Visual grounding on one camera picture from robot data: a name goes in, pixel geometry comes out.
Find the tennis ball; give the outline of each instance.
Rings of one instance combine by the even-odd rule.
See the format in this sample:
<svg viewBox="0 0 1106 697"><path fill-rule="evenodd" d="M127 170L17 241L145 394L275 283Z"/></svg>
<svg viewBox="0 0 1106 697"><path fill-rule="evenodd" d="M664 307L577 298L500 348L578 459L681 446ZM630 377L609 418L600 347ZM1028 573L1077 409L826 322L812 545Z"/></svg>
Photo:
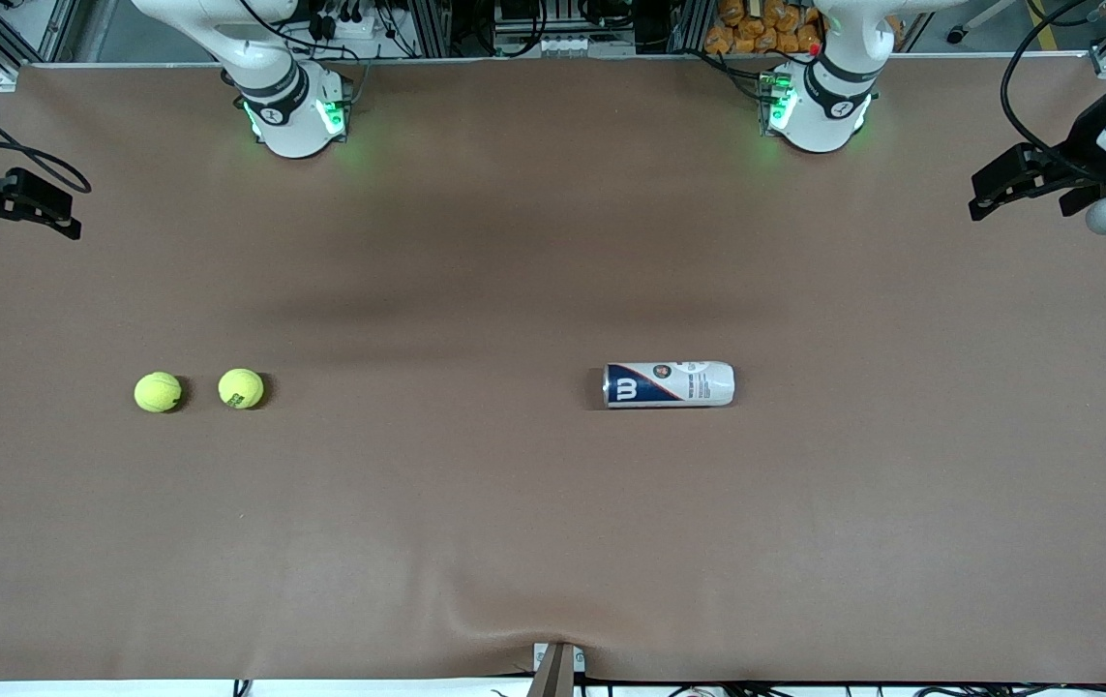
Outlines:
<svg viewBox="0 0 1106 697"><path fill-rule="evenodd" d="M217 383L217 393L227 407L251 409L264 397L264 381L247 368L227 371Z"/></svg>
<svg viewBox="0 0 1106 697"><path fill-rule="evenodd" d="M140 383L135 384L135 403L145 412L168 412L178 405L180 397L178 378L166 372L142 376Z"/></svg>

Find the can label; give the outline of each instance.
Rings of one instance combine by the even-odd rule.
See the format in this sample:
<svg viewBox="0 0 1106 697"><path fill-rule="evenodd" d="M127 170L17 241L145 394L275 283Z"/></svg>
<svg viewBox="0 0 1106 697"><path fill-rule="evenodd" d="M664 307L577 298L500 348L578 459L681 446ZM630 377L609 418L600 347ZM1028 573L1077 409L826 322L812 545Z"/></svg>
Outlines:
<svg viewBox="0 0 1106 697"><path fill-rule="evenodd" d="M721 407L733 400L733 366L717 361L608 363L605 405Z"/></svg>

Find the white and blue can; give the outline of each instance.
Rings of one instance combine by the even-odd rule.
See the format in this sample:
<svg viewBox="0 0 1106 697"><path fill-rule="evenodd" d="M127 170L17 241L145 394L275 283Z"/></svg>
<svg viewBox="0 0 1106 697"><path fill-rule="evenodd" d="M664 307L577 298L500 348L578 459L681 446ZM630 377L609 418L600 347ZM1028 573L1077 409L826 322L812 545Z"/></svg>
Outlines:
<svg viewBox="0 0 1106 697"><path fill-rule="evenodd" d="M733 400L733 366L719 361L607 363L605 405L723 407Z"/></svg>

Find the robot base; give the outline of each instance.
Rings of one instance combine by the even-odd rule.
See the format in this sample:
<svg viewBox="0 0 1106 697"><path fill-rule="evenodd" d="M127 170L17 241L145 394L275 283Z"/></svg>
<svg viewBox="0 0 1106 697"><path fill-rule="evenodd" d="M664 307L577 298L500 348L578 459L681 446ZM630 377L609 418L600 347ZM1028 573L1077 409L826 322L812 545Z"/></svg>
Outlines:
<svg viewBox="0 0 1106 697"><path fill-rule="evenodd" d="M307 96L290 115L288 123L274 125L251 115L251 131L283 158L309 158L332 142L345 141L351 118L353 85L342 75L311 61L299 64L307 72Z"/></svg>
<svg viewBox="0 0 1106 697"><path fill-rule="evenodd" d="M764 133L779 133L791 145L808 153L832 153L848 143L849 136L863 127L863 115L870 105L869 96L855 110L856 115L833 119L822 106L806 96L805 65L791 61L775 67L774 75L778 84L770 89L770 94L775 103L760 105Z"/></svg>

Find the table surface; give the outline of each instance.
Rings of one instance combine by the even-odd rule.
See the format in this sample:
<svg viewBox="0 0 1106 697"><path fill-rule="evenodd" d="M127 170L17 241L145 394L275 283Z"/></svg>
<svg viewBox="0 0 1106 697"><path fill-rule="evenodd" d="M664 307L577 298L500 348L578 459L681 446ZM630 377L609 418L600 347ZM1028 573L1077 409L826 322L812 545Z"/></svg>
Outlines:
<svg viewBox="0 0 1106 697"><path fill-rule="evenodd" d="M812 156L698 62L378 66L305 162L213 70L27 70L96 193L0 232L0 678L1106 680L1106 238L970 223L1002 67ZM1014 83L1053 141L1104 89ZM738 400L602 410L618 360Z"/></svg>

